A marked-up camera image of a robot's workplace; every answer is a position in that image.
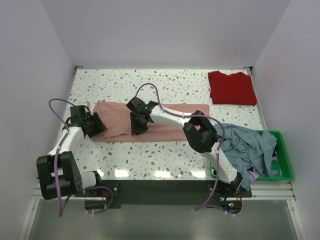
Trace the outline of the pink t shirt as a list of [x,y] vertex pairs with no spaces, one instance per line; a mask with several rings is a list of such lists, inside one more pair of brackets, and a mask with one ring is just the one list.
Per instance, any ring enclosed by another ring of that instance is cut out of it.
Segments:
[[131,130],[131,111],[126,104],[118,102],[98,101],[95,112],[102,120],[107,130],[91,138],[95,142],[176,142],[186,141],[183,132],[184,123],[188,118],[178,118],[170,115],[156,106],[151,111],[153,122],[147,123],[147,130],[133,135]]

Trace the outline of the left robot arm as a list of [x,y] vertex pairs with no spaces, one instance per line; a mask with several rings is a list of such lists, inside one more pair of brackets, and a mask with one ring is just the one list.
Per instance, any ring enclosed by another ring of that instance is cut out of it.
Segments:
[[104,184],[98,172],[81,173],[74,152],[83,139],[91,139],[106,130],[98,113],[90,112],[87,103],[70,107],[70,117],[57,145],[36,161],[41,194],[45,200],[58,197],[57,185],[62,197],[79,194],[85,189],[92,196],[103,192]]

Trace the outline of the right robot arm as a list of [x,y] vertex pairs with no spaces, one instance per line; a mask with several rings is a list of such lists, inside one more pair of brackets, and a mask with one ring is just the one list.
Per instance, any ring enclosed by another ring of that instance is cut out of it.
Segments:
[[222,150],[221,141],[209,117],[197,110],[195,113],[176,111],[160,105],[155,101],[143,102],[133,97],[126,107],[130,110],[131,134],[140,135],[148,130],[148,123],[160,123],[182,130],[189,146],[197,153],[203,154],[216,170],[218,184],[230,197],[241,190],[243,177],[232,166]]

